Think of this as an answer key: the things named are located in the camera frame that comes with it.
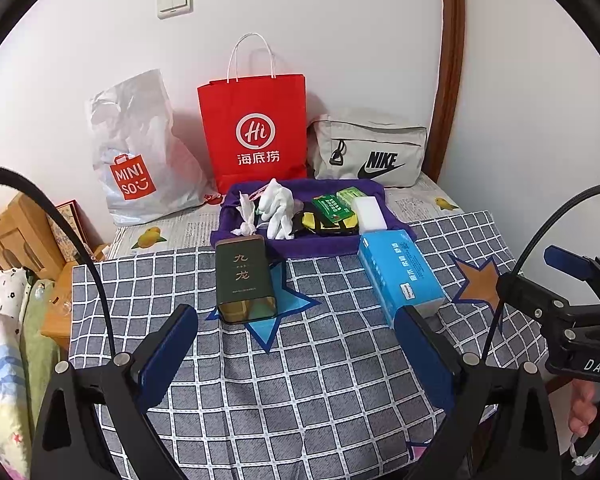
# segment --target gray nike bag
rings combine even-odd
[[[323,114],[309,124],[308,161],[315,177],[371,178],[408,187],[420,175],[427,129],[366,108]]]

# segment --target blue tissue box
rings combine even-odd
[[[445,303],[444,290],[406,231],[363,234],[358,256],[390,327],[402,306],[413,305],[422,317],[429,317]]]

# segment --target human hand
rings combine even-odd
[[[569,429],[580,438],[586,436],[591,424],[598,414],[592,402],[596,394],[596,385],[591,381],[574,379],[571,381],[571,411],[569,412]]]

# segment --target white wall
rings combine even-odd
[[[84,101],[162,69],[176,134],[208,168],[196,88],[224,76],[235,41],[253,30],[268,39],[279,72],[306,75],[309,114],[367,105],[429,125],[440,0],[193,1],[192,14],[161,21],[155,0],[39,0],[0,47],[0,164],[56,203],[76,199],[111,240]],[[243,70],[264,73],[256,39],[244,46],[253,55],[242,54]],[[0,211],[12,195],[0,189]]]
[[[555,0],[466,0],[458,109],[439,184],[490,210],[514,254],[568,198],[600,183],[600,56]],[[572,210],[525,272],[573,301],[586,285],[550,269],[555,243],[600,256],[600,197]]]

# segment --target pillow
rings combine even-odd
[[[22,268],[0,270],[0,314],[17,319],[19,328],[27,309],[31,275],[30,270]]]

